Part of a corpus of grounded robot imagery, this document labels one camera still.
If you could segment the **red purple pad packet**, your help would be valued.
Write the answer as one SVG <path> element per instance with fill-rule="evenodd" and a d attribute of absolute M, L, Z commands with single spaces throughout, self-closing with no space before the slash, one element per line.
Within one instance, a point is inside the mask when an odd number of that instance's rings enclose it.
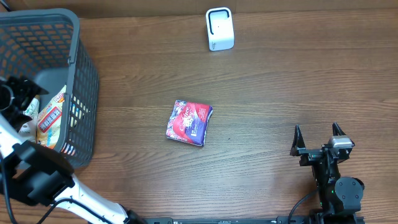
<path fill-rule="evenodd" d="M 204 146 L 211 105 L 176 100 L 167 123 L 166 137 L 175 141 Z"/>

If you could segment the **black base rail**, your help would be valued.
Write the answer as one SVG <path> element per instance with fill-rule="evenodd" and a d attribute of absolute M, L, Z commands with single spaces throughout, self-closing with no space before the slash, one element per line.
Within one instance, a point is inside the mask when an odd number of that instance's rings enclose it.
<path fill-rule="evenodd" d="M 308 216 L 293 216 L 288 221 L 288 216 L 278 216 L 275 218 L 263 218 L 263 219 L 173 219 L 173 218 L 144 218 L 147 224 L 308 224 L 317 223 L 311 220 Z"/>

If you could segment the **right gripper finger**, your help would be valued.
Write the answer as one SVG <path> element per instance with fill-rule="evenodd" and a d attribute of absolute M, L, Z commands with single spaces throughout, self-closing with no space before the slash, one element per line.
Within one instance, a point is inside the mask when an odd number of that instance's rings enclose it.
<path fill-rule="evenodd" d="M 306 150 L 305 142 L 299 125 L 295 126 L 294 140 L 290 150 L 291 155 L 301 155 L 302 151 Z"/>
<path fill-rule="evenodd" d="M 334 136 L 344 136 L 345 132 L 340 128 L 337 122 L 332 124 L 332 131 Z"/>

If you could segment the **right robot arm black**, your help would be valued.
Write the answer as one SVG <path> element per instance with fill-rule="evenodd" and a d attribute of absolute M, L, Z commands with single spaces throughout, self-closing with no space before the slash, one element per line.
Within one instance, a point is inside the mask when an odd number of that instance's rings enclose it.
<path fill-rule="evenodd" d="M 338 165 L 349 159 L 355 147 L 338 123 L 332 124 L 333 135 L 319 149 L 307 149 L 300 127 L 296 125 L 291 156 L 300 158 L 301 166 L 310 166 L 315 179 L 321 209 L 313 211 L 309 223 L 358 223 L 364 184 L 354 177 L 341 176 Z"/>

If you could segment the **orange yellow snack bag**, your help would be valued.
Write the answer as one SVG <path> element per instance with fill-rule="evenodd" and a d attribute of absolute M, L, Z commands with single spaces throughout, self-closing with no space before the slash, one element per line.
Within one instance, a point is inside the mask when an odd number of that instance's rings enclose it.
<path fill-rule="evenodd" d="M 64 85 L 38 114 L 36 142 L 50 149 L 55 147 L 60 136 L 66 87 Z"/>

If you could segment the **white barcode scanner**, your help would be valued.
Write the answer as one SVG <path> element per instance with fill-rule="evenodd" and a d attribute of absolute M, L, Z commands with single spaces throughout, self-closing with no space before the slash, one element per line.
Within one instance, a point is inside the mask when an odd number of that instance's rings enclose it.
<path fill-rule="evenodd" d="M 229 50 L 234 47 L 234 28 L 231 10 L 227 7 L 209 9 L 205 15 L 209 50 Z"/>

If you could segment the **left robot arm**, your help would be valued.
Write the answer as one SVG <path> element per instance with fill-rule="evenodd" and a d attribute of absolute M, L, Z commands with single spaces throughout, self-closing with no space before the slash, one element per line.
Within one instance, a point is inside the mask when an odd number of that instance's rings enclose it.
<path fill-rule="evenodd" d="M 132 210 L 106 200 L 82 184 L 59 153 L 29 140 L 18 131 L 31 117 L 23 112 L 37 95 L 48 92 L 26 78 L 1 80 L 1 193 L 12 223 L 10 200 L 50 211 L 62 208 L 88 223 L 143 223 Z"/>

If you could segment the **white tube with gold cap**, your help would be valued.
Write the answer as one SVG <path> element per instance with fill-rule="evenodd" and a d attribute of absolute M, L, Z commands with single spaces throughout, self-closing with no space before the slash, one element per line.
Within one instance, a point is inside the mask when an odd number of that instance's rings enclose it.
<path fill-rule="evenodd" d="M 24 115 L 31 118 L 30 121 L 24 123 L 19 130 L 19 135 L 25 140 L 36 142 L 37 122 L 39 113 L 40 96 L 36 95 L 30 102 L 28 108 L 24 111 Z"/>

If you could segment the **grey plastic mesh basket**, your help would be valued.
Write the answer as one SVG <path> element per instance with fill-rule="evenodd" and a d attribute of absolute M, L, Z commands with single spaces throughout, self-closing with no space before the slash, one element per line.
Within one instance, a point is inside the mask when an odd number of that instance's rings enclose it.
<path fill-rule="evenodd" d="M 62 89 L 60 137 L 55 151 L 74 168 L 94 153 L 98 72 L 80 40 L 79 18 L 68 9 L 1 13 L 1 78 L 27 78 L 47 90 L 44 106 Z"/>

